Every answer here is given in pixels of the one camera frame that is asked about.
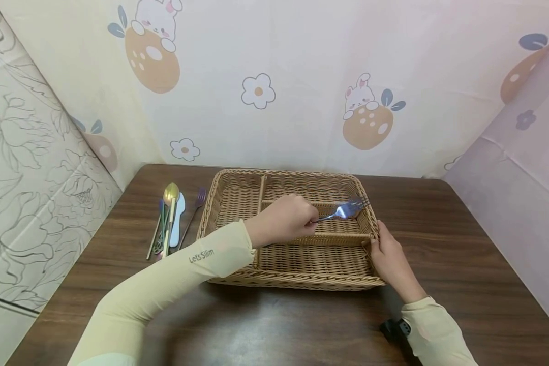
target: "wicker basket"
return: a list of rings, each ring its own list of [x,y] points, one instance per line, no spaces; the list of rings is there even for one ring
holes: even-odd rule
[[[216,174],[197,239],[233,221],[248,219],[284,194],[306,197],[328,215],[351,197],[366,197],[356,177],[346,174],[225,169]],[[374,274],[363,240],[378,238],[370,207],[356,218],[322,221],[316,235],[256,251],[254,263],[210,282],[240,286],[360,291],[385,282]]]

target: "fork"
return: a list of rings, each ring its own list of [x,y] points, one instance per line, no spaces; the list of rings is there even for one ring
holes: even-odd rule
[[[189,225],[191,224],[191,221],[193,221],[193,218],[195,217],[195,213],[197,212],[197,210],[200,209],[205,204],[206,196],[207,196],[207,190],[205,189],[205,187],[201,187],[200,190],[197,192],[197,200],[195,200],[195,210],[193,211],[193,215],[191,215],[191,218],[189,219],[189,222],[187,223],[185,230],[183,230],[183,235],[181,236],[181,240],[179,240],[179,244],[177,244],[177,248],[175,248],[175,251],[178,251],[179,249],[181,249],[183,240],[185,240],[185,235],[187,235],[187,230],[189,230]]]
[[[320,217],[317,221],[332,219],[333,217],[340,217],[341,219],[348,219],[349,217],[355,216],[357,213],[362,211],[364,207],[370,205],[368,198],[362,199],[356,197],[351,201],[344,203],[338,206],[334,213],[329,216]]]

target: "right hand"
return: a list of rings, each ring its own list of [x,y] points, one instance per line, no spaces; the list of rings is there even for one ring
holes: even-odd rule
[[[372,240],[371,257],[374,268],[388,284],[392,285],[405,303],[413,303],[427,297],[415,277],[403,247],[378,220],[380,240]]]
[[[315,234],[319,212],[297,194],[287,194],[244,221],[252,247],[286,242]]]

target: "wooden table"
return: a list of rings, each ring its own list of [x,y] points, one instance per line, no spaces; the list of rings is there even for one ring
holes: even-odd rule
[[[40,314],[9,365],[65,365],[100,299],[152,264],[144,257],[164,187],[191,205],[219,168],[147,165]],[[453,315],[479,365],[549,366],[549,318],[451,187],[440,180],[360,176],[421,284]],[[183,215],[190,218],[191,211]],[[195,238],[196,216],[186,244]],[[406,365],[378,325],[379,292],[203,284],[163,313],[176,365]]]

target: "white knife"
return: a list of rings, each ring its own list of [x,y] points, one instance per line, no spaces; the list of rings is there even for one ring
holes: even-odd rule
[[[179,244],[179,224],[181,223],[181,214],[185,212],[185,197],[183,193],[179,192],[179,200],[175,205],[175,219],[173,220],[173,230],[171,231],[171,237],[168,240],[168,246],[174,248]]]

